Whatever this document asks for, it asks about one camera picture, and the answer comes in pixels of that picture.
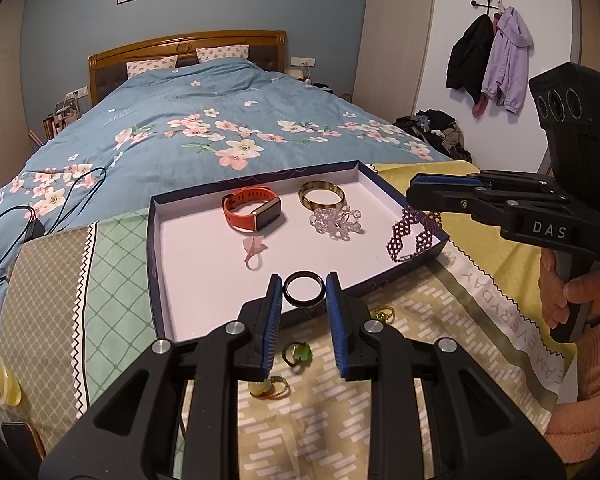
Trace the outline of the right forearm pink sleeve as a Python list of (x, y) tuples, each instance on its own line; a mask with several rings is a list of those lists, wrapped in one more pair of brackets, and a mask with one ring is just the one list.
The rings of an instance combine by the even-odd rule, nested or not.
[(589, 460), (600, 447), (600, 323), (577, 344), (577, 402), (558, 404), (545, 439), (567, 464)]

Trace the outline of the right hand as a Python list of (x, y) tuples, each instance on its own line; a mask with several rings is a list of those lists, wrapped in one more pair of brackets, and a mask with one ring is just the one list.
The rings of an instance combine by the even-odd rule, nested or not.
[(555, 272), (554, 252), (543, 248), (540, 259), (539, 289), (542, 317), (550, 328), (566, 324), (568, 304), (590, 304), (588, 320), (600, 317), (600, 268), (564, 282)]

